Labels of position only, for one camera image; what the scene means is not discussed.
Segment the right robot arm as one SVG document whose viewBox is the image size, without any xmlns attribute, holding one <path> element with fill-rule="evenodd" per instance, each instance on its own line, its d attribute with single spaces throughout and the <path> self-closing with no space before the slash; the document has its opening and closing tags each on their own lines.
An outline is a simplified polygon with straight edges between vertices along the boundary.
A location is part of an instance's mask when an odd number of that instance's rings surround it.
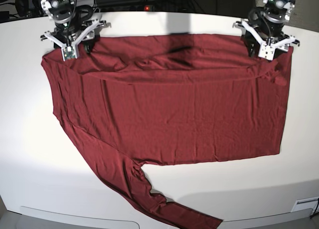
<svg viewBox="0 0 319 229">
<path fill-rule="evenodd" d="M 92 6 L 78 5 L 77 0 L 40 0 L 40 5 L 55 24 L 54 31 L 46 31 L 40 40 L 53 42 L 54 47 L 61 50 L 63 61 L 77 59 L 81 43 L 89 54 L 99 31 L 107 27 L 107 22 L 100 16 L 93 16 Z"/>
</svg>

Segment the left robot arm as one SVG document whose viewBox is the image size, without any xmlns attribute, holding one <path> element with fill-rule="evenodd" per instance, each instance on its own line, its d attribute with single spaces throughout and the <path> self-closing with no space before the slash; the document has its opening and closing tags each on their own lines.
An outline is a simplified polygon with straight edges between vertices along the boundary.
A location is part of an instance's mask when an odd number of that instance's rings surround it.
<svg viewBox="0 0 319 229">
<path fill-rule="evenodd" d="M 296 0 L 261 0 L 263 6 L 254 6 L 247 20 L 235 22 L 245 29 L 244 41 L 249 56 L 272 61 L 277 51 L 287 52 L 290 45 L 300 45 L 294 37 L 284 34 L 282 28 L 290 21 Z M 106 21 L 93 16 L 89 5 L 78 5 L 77 0 L 41 0 L 42 10 L 55 23 L 54 32 L 45 32 L 41 39 L 49 39 L 55 48 L 60 48 L 62 59 L 77 59 L 78 46 L 84 43 L 87 53 L 92 51 L 97 29 L 106 27 Z"/>
</svg>

